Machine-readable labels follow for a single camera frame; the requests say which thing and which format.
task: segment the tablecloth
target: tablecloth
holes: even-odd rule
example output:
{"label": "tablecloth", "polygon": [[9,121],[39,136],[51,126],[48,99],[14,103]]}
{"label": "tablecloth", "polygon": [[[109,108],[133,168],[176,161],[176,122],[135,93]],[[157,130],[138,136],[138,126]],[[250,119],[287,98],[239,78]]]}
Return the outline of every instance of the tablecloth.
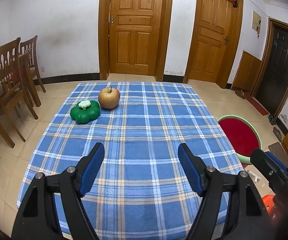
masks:
{"label": "tablecloth", "polygon": [[[107,86],[120,91],[119,105],[101,109],[97,120],[77,124],[70,109],[97,100]],[[201,199],[191,190],[177,149],[185,142],[206,165],[221,172],[242,170],[214,116],[186,84],[151,82],[81,83],[45,130],[25,172],[17,205],[37,172],[61,173],[88,155],[96,142],[105,158],[95,183],[82,199],[100,239],[178,239],[184,237]],[[62,231],[69,234],[60,195],[55,195]],[[217,223],[225,220],[228,194]]]}

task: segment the red mat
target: red mat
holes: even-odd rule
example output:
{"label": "red mat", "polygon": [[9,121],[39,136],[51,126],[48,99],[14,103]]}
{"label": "red mat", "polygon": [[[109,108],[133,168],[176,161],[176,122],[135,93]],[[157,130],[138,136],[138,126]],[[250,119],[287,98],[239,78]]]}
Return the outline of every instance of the red mat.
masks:
{"label": "red mat", "polygon": [[261,106],[254,98],[252,98],[249,94],[244,94],[244,97],[247,101],[249,101],[252,106],[256,108],[257,111],[260,112],[261,115],[267,115],[268,112]]}
{"label": "red mat", "polygon": [[256,134],[243,121],[228,117],[219,124],[238,154],[250,157],[252,151],[260,147]]}

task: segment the screw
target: screw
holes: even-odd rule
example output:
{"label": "screw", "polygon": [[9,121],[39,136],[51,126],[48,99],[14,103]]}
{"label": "screw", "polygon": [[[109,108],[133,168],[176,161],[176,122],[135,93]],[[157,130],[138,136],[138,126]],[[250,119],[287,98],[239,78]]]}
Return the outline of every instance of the screw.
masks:
{"label": "screw", "polygon": [[39,172],[35,175],[36,179],[41,179],[43,177],[43,173]]}
{"label": "screw", "polygon": [[213,171],[215,171],[216,169],[214,168],[214,166],[207,166],[207,167],[206,167],[206,170],[209,171],[209,172],[213,172]]}
{"label": "screw", "polygon": [[240,175],[243,177],[243,178],[247,178],[248,174],[246,171],[241,171],[240,172]]}
{"label": "screw", "polygon": [[76,168],[75,168],[74,166],[69,166],[69,167],[66,169],[66,171],[67,171],[68,173],[73,173],[75,170],[76,170]]}

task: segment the dark metal door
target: dark metal door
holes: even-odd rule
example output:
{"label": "dark metal door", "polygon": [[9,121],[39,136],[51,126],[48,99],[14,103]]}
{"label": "dark metal door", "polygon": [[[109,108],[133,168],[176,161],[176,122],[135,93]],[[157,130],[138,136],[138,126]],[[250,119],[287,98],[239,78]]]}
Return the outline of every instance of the dark metal door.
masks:
{"label": "dark metal door", "polygon": [[275,27],[271,54],[255,98],[274,115],[288,87],[288,31]]}

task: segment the apple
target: apple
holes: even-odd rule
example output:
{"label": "apple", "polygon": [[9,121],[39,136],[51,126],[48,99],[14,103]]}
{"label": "apple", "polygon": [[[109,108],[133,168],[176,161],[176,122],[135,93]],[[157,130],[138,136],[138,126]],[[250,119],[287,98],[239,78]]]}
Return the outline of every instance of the apple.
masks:
{"label": "apple", "polygon": [[105,109],[113,109],[118,105],[120,93],[116,88],[103,88],[98,94],[98,102]]}

